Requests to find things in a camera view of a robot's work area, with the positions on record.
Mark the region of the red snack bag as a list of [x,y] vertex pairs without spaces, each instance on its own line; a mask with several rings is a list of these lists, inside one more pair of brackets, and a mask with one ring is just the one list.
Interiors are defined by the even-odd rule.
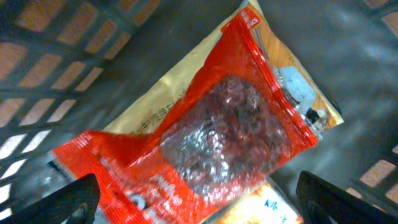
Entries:
[[185,94],[150,134],[86,131],[56,148],[74,176],[94,174],[111,223],[199,223],[318,139],[288,102],[241,9]]

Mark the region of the small orange packet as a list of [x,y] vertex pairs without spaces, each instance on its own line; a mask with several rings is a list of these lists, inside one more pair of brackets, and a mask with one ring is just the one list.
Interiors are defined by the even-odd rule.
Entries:
[[204,223],[303,223],[300,212],[268,177],[253,193],[209,216]]

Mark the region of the beige wet wipes pack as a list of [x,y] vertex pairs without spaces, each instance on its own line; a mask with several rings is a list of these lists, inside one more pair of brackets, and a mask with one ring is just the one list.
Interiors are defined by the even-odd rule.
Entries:
[[[344,120],[337,107],[317,86],[298,58],[273,33],[258,1],[243,1],[239,8],[245,7],[252,9],[262,20],[252,34],[282,90],[299,102],[295,109],[305,114],[303,107],[307,106],[319,112],[323,129],[332,129],[342,124]],[[229,19],[225,19],[218,25],[146,93],[141,94],[130,107],[110,122],[105,131],[138,134],[153,132],[171,106],[185,94],[194,74],[203,66],[228,22]]]

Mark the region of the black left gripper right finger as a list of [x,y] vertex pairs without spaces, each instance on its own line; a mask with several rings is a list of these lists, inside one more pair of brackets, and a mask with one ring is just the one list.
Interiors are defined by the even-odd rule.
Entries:
[[308,171],[300,173],[296,195],[304,223],[397,223],[396,217]]

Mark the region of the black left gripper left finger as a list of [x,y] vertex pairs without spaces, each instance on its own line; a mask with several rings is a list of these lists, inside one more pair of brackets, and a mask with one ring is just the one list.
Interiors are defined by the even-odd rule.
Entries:
[[11,215],[1,223],[92,224],[101,192],[94,174],[87,174],[60,190]]

